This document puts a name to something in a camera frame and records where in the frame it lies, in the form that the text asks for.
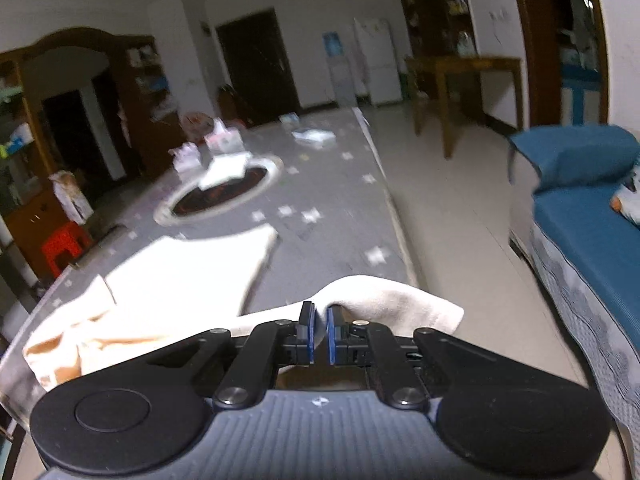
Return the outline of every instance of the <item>pillow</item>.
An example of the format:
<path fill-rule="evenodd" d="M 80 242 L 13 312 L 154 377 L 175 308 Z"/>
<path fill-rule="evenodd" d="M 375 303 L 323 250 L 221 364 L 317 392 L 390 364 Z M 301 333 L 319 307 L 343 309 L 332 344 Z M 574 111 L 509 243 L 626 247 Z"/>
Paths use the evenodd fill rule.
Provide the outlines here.
<path fill-rule="evenodd" d="M 640 154 L 638 140 L 610 124 L 538 126 L 511 136 L 510 141 L 538 170 L 537 192 L 616 182 Z"/>
<path fill-rule="evenodd" d="M 640 227 L 640 156 L 636 165 L 611 198 L 611 208 Z"/>

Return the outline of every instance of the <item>blue bed sheet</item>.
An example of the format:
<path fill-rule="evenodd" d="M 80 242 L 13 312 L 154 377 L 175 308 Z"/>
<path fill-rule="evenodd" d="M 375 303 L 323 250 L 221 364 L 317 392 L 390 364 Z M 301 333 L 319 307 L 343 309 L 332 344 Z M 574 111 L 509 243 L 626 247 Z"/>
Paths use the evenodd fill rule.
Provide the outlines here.
<path fill-rule="evenodd" d="M 609 207 L 618 184 L 534 197 L 534 219 L 640 348 L 640 229 Z"/>

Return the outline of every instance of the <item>refrigerator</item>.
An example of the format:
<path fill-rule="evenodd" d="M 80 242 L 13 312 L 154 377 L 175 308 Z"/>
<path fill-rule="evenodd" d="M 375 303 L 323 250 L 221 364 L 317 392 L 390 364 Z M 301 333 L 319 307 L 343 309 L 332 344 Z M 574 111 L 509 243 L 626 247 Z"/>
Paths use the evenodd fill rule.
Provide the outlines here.
<path fill-rule="evenodd" d="M 402 100 L 396 51 L 385 20 L 354 20 L 355 36 L 362 56 L 371 103 Z"/>

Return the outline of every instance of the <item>white cloth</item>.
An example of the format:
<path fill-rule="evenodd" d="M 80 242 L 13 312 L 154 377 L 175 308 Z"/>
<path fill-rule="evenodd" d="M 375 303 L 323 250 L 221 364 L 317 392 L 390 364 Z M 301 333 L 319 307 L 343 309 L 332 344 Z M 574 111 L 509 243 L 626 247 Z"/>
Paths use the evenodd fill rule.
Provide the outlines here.
<path fill-rule="evenodd" d="M 263 225 L 213 240 L 158 240 L 44 320 L 24 357 L 50 390 L 211 328 L 239 336 L 269 320 L 298 320 L 302 301 L 240 316 L 276 236 Z M 386 324 L 400 336 L 421 326 L 452 333 L 463 316 L 449 301 L 372 276 L 341 278 L 309 299 L 319 315 L 316 344 L 324 337 L 327 308 L 336 303 L 354 319 Z"/>
<path fill-rule="evenodd" d="M 277 236 L 265 224 L 208 240 L 160 238 L 47 317 L 24 358 L 50 390 L 236 318 Z"/>
<path fill-rule="evenodd" d="M 198 187 L 205 190 L 228 180 L 244 177 L 246 164 L 251 156 L 251 152 L 215 156 L 207 173 L 198 181 Z"/>

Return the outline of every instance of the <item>wooden cabinet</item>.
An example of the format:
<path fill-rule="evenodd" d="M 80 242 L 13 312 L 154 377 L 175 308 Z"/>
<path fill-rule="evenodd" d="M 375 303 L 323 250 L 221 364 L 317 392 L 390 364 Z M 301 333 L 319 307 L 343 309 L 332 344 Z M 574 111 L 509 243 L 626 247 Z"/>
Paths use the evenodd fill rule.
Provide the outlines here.
<path fill-rule="evenodd" d="M 456 56 L 461 33 L 467 33 L 475 42 L 467 0 L 401 1 L 415 58 Z M 416 78 L 419 90 L 426 92 L 431 99 L 439 98 L 433 74 L 419 73 Z M 463 114 L 484 123 L 479 75 L 451 75 L 448 83 L 449 90 L 460 95 Z"/>
<path fill-rule="evenodd" d="M 40 279 L 51 276 L 41 247 L 53 231 L 69 222 L 53 188 L 47 183 L 40 194 L 7 215 L 4 222 L 36 276 Z"/>
<path fill-rule="evenodd" d="M 127 47 L 140 48 L 149 44 L 150 39 L 146 38 L 139 42 L 128 43 Z M 132 147 L 142 159 L 146 176 L 155 179 L 171 167 L 173 158 L 168 151 L 179 147 L 186 140 L 176 112 L 157 121 L 151 118 L 154 108 L 167 92 L 162 90 L 145 93 L 138 83 L 145 74 L 161 75 L 162 68 L 132 67 L 123 48 L 110 50 L 108 57 L 111 74 L 127 117 Z"/>

